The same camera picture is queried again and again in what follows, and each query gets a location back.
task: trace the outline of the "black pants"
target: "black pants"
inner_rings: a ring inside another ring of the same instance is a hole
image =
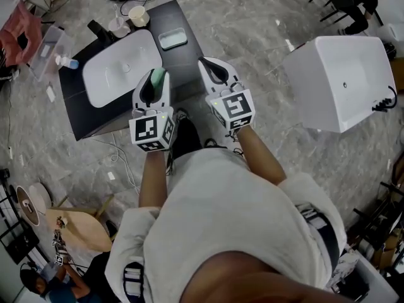
[[[177,138],[172,144],[172,157],[170,156],[167,161],[167,167],[172,165],[172,162],[177,158],[201,150],[203,148],[201,140],[196,130],[195,125],[188,118],[180,120],[177,130]],[[224,146],[206,146],[205,148],[227,148]]]
[[[347,35],[354,35],[356,33],[363,32],[369,24],[367,23],[367,19],[365,18],[365,15],[361,12],[359,7],[354,6],[354,7],[347,7],[347,8],[341,8],[341,10],[344,13],[347,13],[355,22],[350,25],[349,27],[346,27],[345,33]]]
[[[94,257],[83,276],[83,280],[91,288],[91,291],[102,299],[103,303],[118,303],[120,301],[111,290],[104,275],[108,259],[109,252],[103,252]]]

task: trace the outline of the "blue shirt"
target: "blue shirt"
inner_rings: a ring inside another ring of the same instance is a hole
[[[92,291],[86,296],[76,299],[71,290],[74,286],[75,284],[73,282],[65,284],[58,278],[54,277],[48,283],[46,291],[42,294],[42,297],[51,301],[51,303],[102,303],[101,298]]]

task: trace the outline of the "person sitting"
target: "person sitting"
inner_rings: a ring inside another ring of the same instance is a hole
[[[169,183],[164,152],[148,153],[139,208],[125,212],[105,269],[121,302],[347,302],[319,289],[346,234],[313,179],[287,177],[251,126],[237,133],[242,157],[212,139],[203,148],[186,111],[176,116]]]
[[[21,270],[20,278],[29,291],[52,303],[115,303],[119,299],[104,276],[108,258],[109,252],[96,256],[83,277],[65,259],[63,266],[59,267],[55,277],[49,282],[34,270]],[[71,277],[67,284],[62,282],[66,273]]]
[[[376,10],[378,0],[353,0],[355,6],[341,8],[341,11],[348,14],[355,22],[346,27],[345,29],[338,29],[340,35],[355,35],[356,33],[363,32],[369,26],[368,20],[372,18],[373,13]],[[365,13],[362,14],[358,5],[364,4]]]

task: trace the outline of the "white t-shirt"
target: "white t-shirt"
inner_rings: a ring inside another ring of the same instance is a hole
[[[129,302],[124,268],[135,256],[144,257],[146,303],[178,303],[202,263],[218,253],[240,251],[295,281],[323,288],[331,266],[296,208],[305,203],[328,218],[341,253],[346,243],[341,217],[309,175],[300,173],[275,186],[229,150],[184,155],[175,161],[161,210],[125,212],[105,275],[118,298]]]

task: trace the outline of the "pink chair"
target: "pink chair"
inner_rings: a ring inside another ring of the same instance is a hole
[[[40,29],[41,19],[31,14],[20,1],[0,30],[0,48],[6,51],[6,66],[25,64],[31,60],[42,41]],[[28,40],[24,49],[17,41],[22,33]]]

